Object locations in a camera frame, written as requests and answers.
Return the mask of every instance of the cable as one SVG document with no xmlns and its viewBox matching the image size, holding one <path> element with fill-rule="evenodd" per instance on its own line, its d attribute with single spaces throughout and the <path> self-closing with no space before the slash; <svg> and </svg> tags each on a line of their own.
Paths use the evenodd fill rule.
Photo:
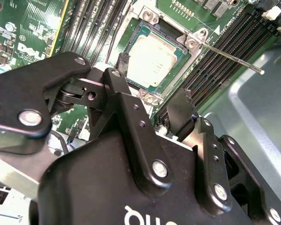
<svg viewBox="0 0 281 225">
<path fill-rule="evenodd" d="M 67 145 L 69 145 L 73 150 L 76 149 L 76 148 L 72 145 L 72 142 L 68 142 Z"/>
<path fill-rule="evenodd" d="M 60 141 L 60 144 L 61 144 L 62 150 L 64 151 L 64 154 L 69 153 L 69 150 L 67 149 L 67 144 L 66 144 L 64 138 L 54 130 L 51 130 L 50 134 L 55 136 Z"/>
<path fill-rule="evenodd" d="M 118 30 L 120 29 L 120 27 L 121 27 L 121 25 L 122 25 L 122 22 L 123 22 L 123 20 L 124 20 L 125 17 L 126 17 L 126 15 L 123 15 L 123 14 L 121 13 L 121 16 L 120 16 L 120 19 L 119 19 L 119 21 L 118 21 L 117 27 L 116 27 L 116 29 L 115 29 L 115 31 L 114 31 L 114 33 L 113 33 L 113 36 L 112 36 L 112 39 L 111 39 L 111 43 L 110 43 L 110 45 L 109 45 L 109 49 L 108 49 L 107 56 L 106 56 L 106 60 L 105 60 L 105 63 L 106 63 L 106 64 L 108 64 L 108 61 L 109 61 L 109 58 L 110 58 L 110 56 L 111 56 L 111 52 L 112 52 L 112 49 L 113 49 L 114 42 L 115 42 L 116 36 L 117 36 L 117 34 L 118 34 Z"/>
</svg>

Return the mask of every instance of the yellow stripe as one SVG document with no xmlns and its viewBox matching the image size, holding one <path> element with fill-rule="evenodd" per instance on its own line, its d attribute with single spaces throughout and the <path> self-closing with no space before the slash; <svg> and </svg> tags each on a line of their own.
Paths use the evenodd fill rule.
<svg viewBox="0 0 281 225">
<path fill-rule="evenodd" d="M 52 56 L 52 54 L 53 54 L 53 50 L 54 50 L 55 44 L 57 42 L 57 38 L 58 38 L 58 35 L 59 35 L 59 32 L 60 32 L 60 28 L 61 28 L 62 22 L 63 22 L 64 17 L 65 17 L 66 11 L 67 11 L 67 6 L 69 4 L 69 1 L 70 0 L 66 0 L 65 7 L 64 7 L 64 10 L 63 10 L 62 15 L 61 15 L 61 20 L 60 20 L 60 23 L 59 23 L 59 26 L 58 26 L 58 29 L 57 29 L 57 32 L 56 32 L 56 37 L 55 37 L 53 45 L 52 45 L 50 56 Z"/>
</svg>

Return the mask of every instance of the chip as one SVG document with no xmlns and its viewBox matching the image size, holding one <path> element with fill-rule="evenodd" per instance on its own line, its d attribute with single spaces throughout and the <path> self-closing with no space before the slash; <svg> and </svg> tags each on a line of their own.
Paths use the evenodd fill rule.
<svg viewBox="0 0 281 225">
<path fill-rule="evenodd" d="M 175 51 L 154 33 L 139 35 L 129 52 L 127 78 L 145 88 L 157 87 L 177 62 Z"/>
<path fill-rule="evenodd" d="M 1 45 L 1 51 L 2 52 L 6 52 L 7 50 L 7 46 L 6 45 Z"/>
<path fill-rule="evenodd" d="M 7 46 L 6 53 L 8 53 L 8 54 L 12 55 L 12 54 L 13 54 L 13 52 L 14 52 L 14 49 L 13 49 L 12 47 Z"/>
<path fill-rule="evenodd" d="M 218 0 L 208 0 L 208 2 L 206 2 L 206 4 L 205 4 L 205 8 L 212 10 L 217 3 L 218 3 Z"/>
<path fill-rule="evenodd" d="M 218 18 L 221 18 L 227 9 L 228 6 L 225 3 L 221 3 L 219 7 L 215 10 L 214 15 Z"/>
<path fill-rule="evenodd" d="M 8 62 L 8 58 L 0 55 L 0 64 L 6 64 Z"/>
</svg>

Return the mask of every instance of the capacitor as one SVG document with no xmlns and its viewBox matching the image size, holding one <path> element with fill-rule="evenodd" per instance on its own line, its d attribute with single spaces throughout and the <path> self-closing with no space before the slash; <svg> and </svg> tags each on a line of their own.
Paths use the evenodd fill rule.
<svg viewBox="0 0 281 225">
<path fill-rule="evenodd" d="M 12 22 L 7 22 L 7 23 L 5 24 L 5 29 L 7 29 L 9 32 L 15 32 L 17 28 L 16 28 L 16 26 L 15 26 L 14 23 L 12 23 Z"/>
<path fill-rule="evenodd" d="M 9 64 L 4 64 L 4 65 L 0 66 L 0 74 L 3 74 L 9 70 L 12 70 L 12 68 Z"/>
</svg>

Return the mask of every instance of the motherboard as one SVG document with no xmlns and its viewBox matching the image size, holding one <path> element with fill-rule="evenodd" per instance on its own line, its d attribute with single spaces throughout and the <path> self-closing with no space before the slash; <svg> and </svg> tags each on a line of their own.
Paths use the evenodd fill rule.
<svg viewBox="0 0 281 225">
<path fill-rule="evenodd" d="M 281 36 L 281 0 L 1 1 L 0 74 L 66 51 L 91 66 L 130 56 L 126 79 L 156 127 L 188 89 L 203 111 Z M 211 51 L 204 45 L 218 51 Z M 87 141 L 87 109 L 55 116 L 57 131 Z"/>
</svg>

